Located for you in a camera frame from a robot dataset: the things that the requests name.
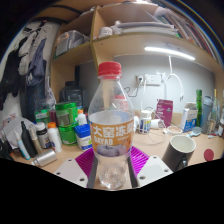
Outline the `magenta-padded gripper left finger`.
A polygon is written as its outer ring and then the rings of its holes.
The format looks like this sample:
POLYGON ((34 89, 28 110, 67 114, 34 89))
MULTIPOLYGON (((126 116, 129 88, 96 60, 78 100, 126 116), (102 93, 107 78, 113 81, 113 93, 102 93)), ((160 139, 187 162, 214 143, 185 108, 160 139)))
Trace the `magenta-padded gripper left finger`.
POLYGON ((77 158, 68 158, 54 174, 78 186, 93 188, 96 170, 97 160, 94 152, 92 149, 88 149, 77 158))

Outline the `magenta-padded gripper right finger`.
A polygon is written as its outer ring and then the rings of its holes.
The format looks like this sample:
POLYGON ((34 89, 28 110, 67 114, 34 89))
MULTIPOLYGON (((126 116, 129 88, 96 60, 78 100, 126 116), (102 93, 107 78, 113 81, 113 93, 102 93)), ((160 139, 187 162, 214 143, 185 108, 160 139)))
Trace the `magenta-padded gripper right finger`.
POLYGON ((128 158, 131 186, 143 187, 172 174, 171 169, 157 156, 148 156, 136 147, 132 147, 128 158))

